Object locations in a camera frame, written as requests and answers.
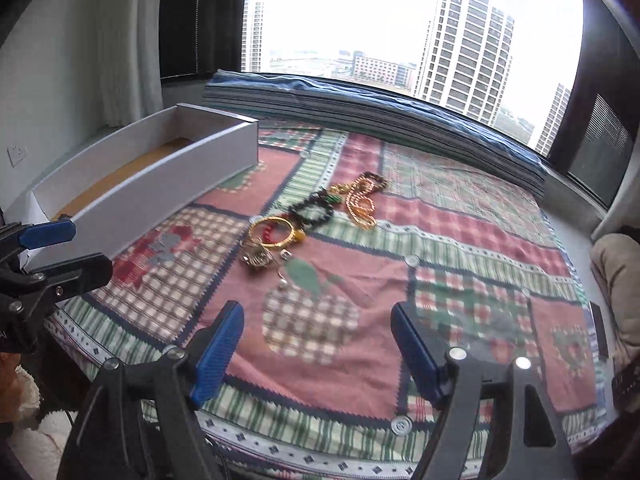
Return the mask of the silver ring bundle pendant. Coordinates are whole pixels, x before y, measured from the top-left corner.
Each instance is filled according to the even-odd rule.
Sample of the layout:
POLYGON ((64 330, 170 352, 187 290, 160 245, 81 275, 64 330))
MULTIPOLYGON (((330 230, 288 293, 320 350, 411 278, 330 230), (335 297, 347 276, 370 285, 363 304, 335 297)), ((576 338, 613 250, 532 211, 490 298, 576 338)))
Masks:
POLYGON ((240 260, 250 269, 258 271, 273 263, 273 255, 262 243, 244 240, 240 248, 240 260))

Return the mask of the gold bangle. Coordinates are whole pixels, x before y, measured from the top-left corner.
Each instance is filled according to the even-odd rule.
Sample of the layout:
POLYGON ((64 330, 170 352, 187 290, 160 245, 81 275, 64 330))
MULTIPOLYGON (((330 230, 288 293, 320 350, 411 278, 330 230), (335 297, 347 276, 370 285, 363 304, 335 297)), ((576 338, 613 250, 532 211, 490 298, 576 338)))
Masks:
POLYGON ((297 230, 288 216, 267 216, 253 222, 247 231, 249 240, 268 249, 281 249, 297 240, 297 230))

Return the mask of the white knitted sleeve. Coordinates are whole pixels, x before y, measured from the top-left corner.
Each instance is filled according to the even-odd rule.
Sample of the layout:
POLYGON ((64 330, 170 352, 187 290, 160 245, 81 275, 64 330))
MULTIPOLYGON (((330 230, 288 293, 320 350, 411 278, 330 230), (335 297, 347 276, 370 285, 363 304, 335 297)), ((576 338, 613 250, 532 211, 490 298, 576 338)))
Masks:
POLYGON ((55 479, 74 413, 40 415, 40 391, 17 354, 1 355, 1 478, 55 479))

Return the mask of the white cardboard box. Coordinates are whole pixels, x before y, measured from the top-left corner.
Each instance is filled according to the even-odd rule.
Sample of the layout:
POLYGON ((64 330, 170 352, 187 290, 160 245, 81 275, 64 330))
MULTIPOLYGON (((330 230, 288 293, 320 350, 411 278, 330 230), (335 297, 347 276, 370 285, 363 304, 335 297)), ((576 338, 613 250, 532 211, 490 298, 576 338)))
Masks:
POLYGON ((182 142, 182 148, 137 170, 82 207, 73 216, 74 239, 30 250, 26 269, 92 252, 117 256, 192 200, 255 166, 258 122, 202 106, 168 107, 104 136, 63 162, 14 204, 14 217, 25 222, 52 219, 93 185, 172 141, 182 142))

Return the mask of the beige cushion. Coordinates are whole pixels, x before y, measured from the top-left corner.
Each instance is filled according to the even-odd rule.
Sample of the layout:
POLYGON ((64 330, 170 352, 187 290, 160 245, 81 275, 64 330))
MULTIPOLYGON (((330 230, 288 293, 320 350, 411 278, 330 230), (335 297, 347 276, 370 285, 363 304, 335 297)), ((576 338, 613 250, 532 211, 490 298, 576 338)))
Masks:
POLYGON ((615 323, 615 374, 639 355, 639 244, 630 236, 610 233, 590 252, 594 276, 615 323))

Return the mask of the pearl square charm earring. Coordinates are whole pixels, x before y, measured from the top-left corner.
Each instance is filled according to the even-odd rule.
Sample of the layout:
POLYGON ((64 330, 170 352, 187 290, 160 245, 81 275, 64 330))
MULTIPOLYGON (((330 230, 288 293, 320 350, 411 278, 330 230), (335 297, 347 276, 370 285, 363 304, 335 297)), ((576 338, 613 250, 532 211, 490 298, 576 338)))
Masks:
POLYGON ((293 284, 292 278, 288 275, 286 264, 292 259, 293 255, 288 249, 280 249, 276 258, 277 274, 279 277, 278 289, 285 290, 293 284))

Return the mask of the patchwork plaid quilt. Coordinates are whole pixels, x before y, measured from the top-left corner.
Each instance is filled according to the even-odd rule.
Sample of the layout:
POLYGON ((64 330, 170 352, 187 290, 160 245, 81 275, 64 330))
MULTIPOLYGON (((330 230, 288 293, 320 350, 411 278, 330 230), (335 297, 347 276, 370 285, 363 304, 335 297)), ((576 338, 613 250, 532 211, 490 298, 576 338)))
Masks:
POLYGON ((477 359, 537 367, 573 450, 605 420, 597 338, 577 272, 535 197, 461 162, 352 133, 264 122, 258 161, 121 252, 106 287, 49 330, 94 376, 184 344, 228 300, 242 338, 198 420, 235 468, 262 478, 405 479, 437 413, 390 331, 405 302, 477 359), (350 183, 341 203, 334 183, 350 183), (240 260, 250 225, 288 216, 297 240, 240 260))

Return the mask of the white curtain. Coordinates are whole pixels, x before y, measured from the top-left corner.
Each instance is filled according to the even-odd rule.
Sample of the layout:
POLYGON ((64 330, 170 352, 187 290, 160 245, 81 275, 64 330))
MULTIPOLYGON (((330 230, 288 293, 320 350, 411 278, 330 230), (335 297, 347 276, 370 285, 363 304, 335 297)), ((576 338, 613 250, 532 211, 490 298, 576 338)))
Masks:
POLYGON ((161 110, 160 0, 98 0, 96 36, 107 125, 161 110))

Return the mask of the gold floral brooch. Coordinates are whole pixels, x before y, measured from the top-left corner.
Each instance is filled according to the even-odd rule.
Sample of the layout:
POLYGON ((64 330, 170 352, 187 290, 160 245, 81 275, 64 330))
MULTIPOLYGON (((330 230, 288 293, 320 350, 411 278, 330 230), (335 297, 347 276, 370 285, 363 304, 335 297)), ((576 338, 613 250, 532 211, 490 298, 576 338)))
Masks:
POLYGON ((352 192, 352 185, 350 183, 334 183, 326 191, 329 196, 329 200, 332 203, 341 203, 346 200, 349 193, 352 192))

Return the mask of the striped blue folded mattress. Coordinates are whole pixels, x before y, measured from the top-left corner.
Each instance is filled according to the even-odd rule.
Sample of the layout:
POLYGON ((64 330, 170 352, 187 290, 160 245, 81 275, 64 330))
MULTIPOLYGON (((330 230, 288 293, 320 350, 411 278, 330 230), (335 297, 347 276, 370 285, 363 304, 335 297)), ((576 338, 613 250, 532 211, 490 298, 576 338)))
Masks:
POLYGON ((461 114, 349 81, 218 70, 203 103, 257 118, 299 119, 442 155, 544 197, 546 170, 522 144, 461 114))

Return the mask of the white wall socket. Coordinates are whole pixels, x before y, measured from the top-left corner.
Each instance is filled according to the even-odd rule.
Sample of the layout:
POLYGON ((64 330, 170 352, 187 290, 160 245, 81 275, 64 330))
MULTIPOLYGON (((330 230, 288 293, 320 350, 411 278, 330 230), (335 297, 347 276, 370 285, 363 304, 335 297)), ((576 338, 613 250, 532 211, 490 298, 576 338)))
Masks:
POLYGON ((12 167, 16 167, 27 156, 24 146, 13 145, 6 149, 12 167))

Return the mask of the black window frame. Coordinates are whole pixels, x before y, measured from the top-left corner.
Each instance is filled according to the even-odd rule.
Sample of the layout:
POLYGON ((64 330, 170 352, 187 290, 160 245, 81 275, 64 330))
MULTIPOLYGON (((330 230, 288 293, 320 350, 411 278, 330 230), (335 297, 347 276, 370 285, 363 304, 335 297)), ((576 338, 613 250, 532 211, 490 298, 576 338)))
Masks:
POLYGON ((160 0, 160 80, 241 68, 244 0, 160 0))

